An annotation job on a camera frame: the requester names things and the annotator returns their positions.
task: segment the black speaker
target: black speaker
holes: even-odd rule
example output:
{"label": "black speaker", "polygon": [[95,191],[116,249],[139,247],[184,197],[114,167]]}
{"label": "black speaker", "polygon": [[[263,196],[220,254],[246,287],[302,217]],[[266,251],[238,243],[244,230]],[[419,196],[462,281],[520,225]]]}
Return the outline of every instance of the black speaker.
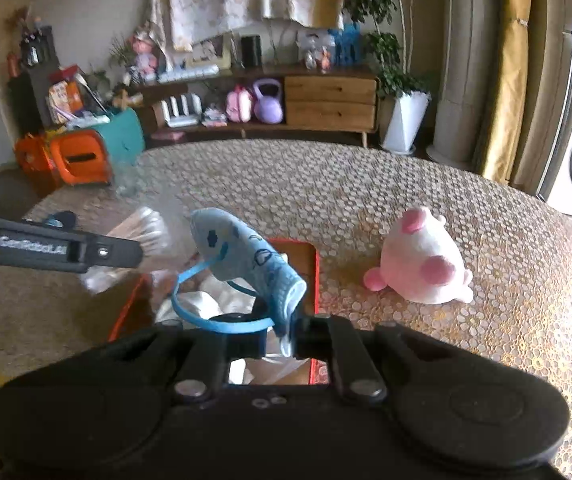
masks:
{"label": "black speaker", "polygon": [[261,66],[261,38],[259,36],[242,36],[240,43],[243,67]]}

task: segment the picture frame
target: picture frame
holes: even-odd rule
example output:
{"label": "picture frame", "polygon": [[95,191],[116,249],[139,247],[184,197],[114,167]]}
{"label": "picture frame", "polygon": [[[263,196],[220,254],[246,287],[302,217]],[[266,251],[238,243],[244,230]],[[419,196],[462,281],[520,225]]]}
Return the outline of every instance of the picture frame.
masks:
{"label": "picture frame", "polygon": [[186,68],[216,64],[220,69],[230,68],[230,42],[232,34],[220,34],[192,45],[192,52],[185,57]]}

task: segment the round table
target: round table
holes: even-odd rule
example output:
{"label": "round table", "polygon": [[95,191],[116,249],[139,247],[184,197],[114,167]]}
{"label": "round table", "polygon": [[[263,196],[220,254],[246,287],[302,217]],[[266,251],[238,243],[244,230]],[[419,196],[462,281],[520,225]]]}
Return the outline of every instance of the round table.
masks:
{"label": "round table", "polygon": [[[136,171],[131,198],[64,187],[29,216],[71,209],[80,228],[107,232],[149,205],[185,232],[193,208],[224,208],[268,237],[316,245],[322,312],[363,329],[396,320],[521,368],[559,388],[572,412],[572,222],[538,200],[425,160],[315,142],[183,144],[143,153]],[[418,205],[446,217],[474,274],[471,304],[428,306],[362,286],[390,224]],[[0,370],[18,374],[98,344],[116,315],[76,276],[0,267]],[[326,374],[320,367],[317,380]],[[572,421],[554,464],[572,477]]]}

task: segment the stuffed animal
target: stuffed animal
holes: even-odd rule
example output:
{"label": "stuffed animal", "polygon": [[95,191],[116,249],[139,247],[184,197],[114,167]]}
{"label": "stuffed animal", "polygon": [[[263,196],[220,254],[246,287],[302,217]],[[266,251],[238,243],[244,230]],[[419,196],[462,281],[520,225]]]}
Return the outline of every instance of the stuffed animal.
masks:
{"label": "stuffed animal", "polygon": [[390,286],[417,303],[470,303],[472,272],[464,268],[445,224],[443,216],[435,218],[427,207],[406,211],[384,240],[381,266],[365,273],[366,288],[383,290]]}
{"label": "stuffed animal", "polygon": [[135,33],[131,42],[132,49],[137,54],[135,63],[141,77],[145,80],[154,78],[158,65],[157,57],[153,54],[155,42],[141,30]]}

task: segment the drawer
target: drawer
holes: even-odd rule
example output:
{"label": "drawer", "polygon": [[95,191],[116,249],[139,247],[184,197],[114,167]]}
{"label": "drawer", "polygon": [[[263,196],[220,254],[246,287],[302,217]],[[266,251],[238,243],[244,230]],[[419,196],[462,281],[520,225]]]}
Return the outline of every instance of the drawer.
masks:
{"label": "drawer", "polygon": [[370,131],[375,125],[375,107],[356,103],[286,101],[286,123],[303,130]]}
{"label": "drawer", "polygon": [[333,76],[287,76],[286,101],[330,101],[334,103],[375,104],[374,79]]}

